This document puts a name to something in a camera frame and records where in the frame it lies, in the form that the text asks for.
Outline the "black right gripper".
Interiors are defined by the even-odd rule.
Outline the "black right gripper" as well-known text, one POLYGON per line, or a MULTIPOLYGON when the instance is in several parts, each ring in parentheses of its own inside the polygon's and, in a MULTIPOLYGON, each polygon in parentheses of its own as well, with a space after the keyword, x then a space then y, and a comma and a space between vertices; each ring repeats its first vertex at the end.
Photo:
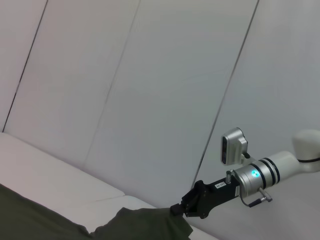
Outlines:
POLYGON ((173 215, 185 214, 188 218, 204 219, 213 208, 235 199, 239 195, 239 187, 240 183, 233 176, 230 183, 226 183, 225 178, 210 184, 199 180, 195 187, 182 197, 180 203, 170 207, 170 212, 173 215))

